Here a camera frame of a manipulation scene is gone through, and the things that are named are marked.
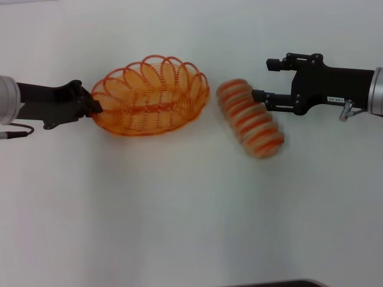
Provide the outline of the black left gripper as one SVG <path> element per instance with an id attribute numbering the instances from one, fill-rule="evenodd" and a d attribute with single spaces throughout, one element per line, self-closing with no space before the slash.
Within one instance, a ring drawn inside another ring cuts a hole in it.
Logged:
<path id="1" fill-rule="evenodd" d="M 46 130 L 103 111 L 100 102 L 82 87 L 80 80 L 70 81 L 60 87 L 17 85 L 23 104 L 17 119 L 42 121 Z"/>

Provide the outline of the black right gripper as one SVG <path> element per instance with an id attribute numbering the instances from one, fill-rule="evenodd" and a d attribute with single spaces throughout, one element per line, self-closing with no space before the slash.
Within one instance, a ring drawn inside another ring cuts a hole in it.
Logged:
<path id="1" fill-rule="evenodd" d="M 268 111 L 305 115 L 316 105 L 343 106 L 348 100 L 355 108 L 367 109 L 373 70 L 332 68 L 322 54 L 296 53 L 287 53 L 282 60 L 267 59 L 266 66 L 274 72 L 296 71 L 291 95 L 252 90 L 253 100 L 264 103 Z"/>

